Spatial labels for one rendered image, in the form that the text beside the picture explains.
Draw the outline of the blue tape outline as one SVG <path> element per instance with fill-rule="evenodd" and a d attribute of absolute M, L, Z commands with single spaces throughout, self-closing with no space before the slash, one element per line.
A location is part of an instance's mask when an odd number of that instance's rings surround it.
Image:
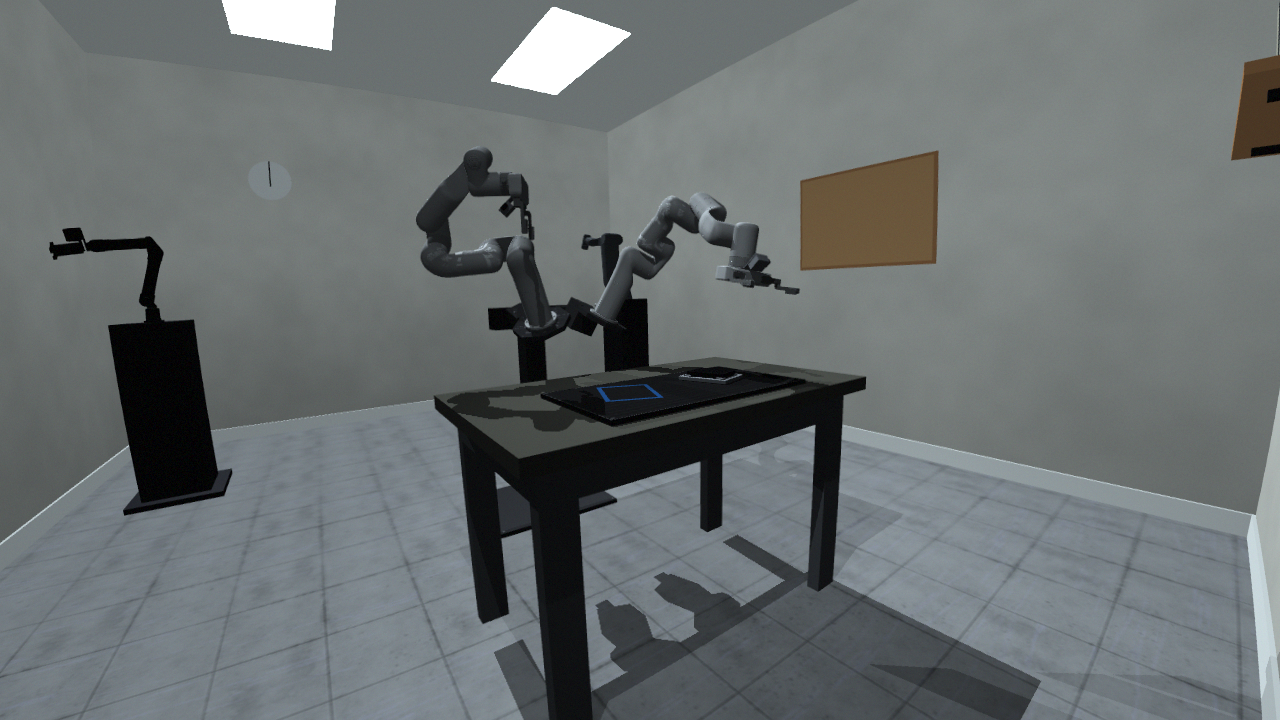
<path fill-rule="evenodd" d="M 657 391 L 655 391 L 655 389 L 652 389 L 652 387 L 650 387 L 650 386 L 646 386 L 646 384 L 641 384 L 641 386 L 645 386 L 645 387 L 646 387 L 648 389 L 650 389 L 650 391 L 652 391 L 652 392 L 653 392 L 654 395 L 657 395 L 657 397 L 650 397 L 650 398 L 664 398 L 663 396 L 660 396 L 659 393 L 657 393 Z M 612 387 L 625 387 L 625 386 L 612 386 Z M 603 397 L 603 398 L 605 400 L 605 402 L 612 402 L 612 401 L 625 401 L 625 400 L 637 400 L 637 398 L 623 398 L 623 400 L 609 400 L 609 398 L 608 398 L 608 397 L 605 396 L 605 393 L 604 393 L 604 391 L 603 391 L 602 388 L 611 388 L 611 387 L 596 387 L 596 389 L 598 389 L 598 391 L 600 392 L 600 395 L 602 395 L 602 397 Z"/>

